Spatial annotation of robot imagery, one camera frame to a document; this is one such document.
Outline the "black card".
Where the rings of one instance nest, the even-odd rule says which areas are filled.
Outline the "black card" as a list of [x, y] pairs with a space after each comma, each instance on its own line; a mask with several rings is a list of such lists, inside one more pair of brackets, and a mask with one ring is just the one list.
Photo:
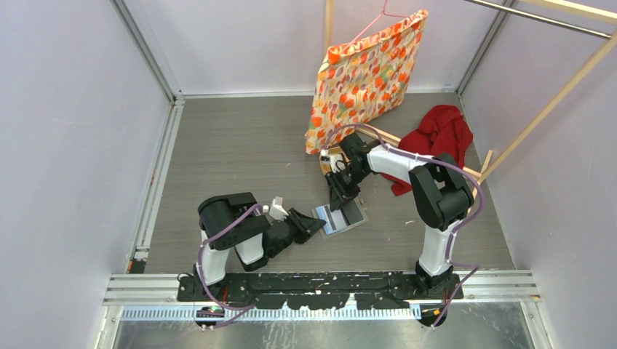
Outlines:
[[356, 202], [350, 201], [341, 208], [347, 225], [354, 225], [365, 221], [364, 209]]

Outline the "taupe leather card holder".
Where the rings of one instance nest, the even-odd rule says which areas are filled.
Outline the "taupe leather card holder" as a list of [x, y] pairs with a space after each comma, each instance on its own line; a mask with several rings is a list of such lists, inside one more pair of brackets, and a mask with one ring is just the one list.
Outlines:
[[319, 230], [325, 238], [346, 232], [368, 222], [365, 208], [357, 198], [334, 211], [330, 210], [329, 204], [325, 204], [312, 209], [311, 213], [314, 218], [326, 222]]

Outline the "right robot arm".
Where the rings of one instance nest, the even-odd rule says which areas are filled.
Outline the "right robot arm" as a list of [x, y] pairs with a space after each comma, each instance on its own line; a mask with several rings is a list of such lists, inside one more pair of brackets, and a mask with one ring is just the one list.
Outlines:
[[366, 143], [357, 134], [345, 137], [341, 149], [347, 160], [342, 166], [332, 164], [325, 175], [331, 210], [355, 199], [361, 181], [371, 174], [388, 175], [410, 185], [425, 225], [423, 249], [415, 264], [415, 288], [422, 297], [436, 297], [453, 278], [456, 231], [474, 205], [464, 172], [447, 153], [422, 156], [378, 141]]

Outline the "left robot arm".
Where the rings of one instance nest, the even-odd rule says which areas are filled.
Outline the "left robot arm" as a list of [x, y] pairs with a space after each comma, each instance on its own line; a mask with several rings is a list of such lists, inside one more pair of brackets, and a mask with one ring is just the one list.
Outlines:
[[290, 208], [276, 196], [259, 204], [251, 192], [213, 196], [197, 209], [202, 241], [195, 264], [195, 291], [206, 301], [222, 295], [226, 263], [235, 251], [244, 271], [267, 265], [292, 244], [304, 244], [326, 222]]

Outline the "white magnetic stripe card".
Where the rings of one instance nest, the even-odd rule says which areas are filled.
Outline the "white magnetic stripe card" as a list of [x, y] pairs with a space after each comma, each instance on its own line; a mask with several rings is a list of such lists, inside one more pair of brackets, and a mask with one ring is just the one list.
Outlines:
[[318, 206], [316, 208], [316, 213], [319, 219], [326, 222], [323, 227], [326, 236], [342, 232], [349, 226], [346, 224], [341, 209], [331, 212], [329, 204]]

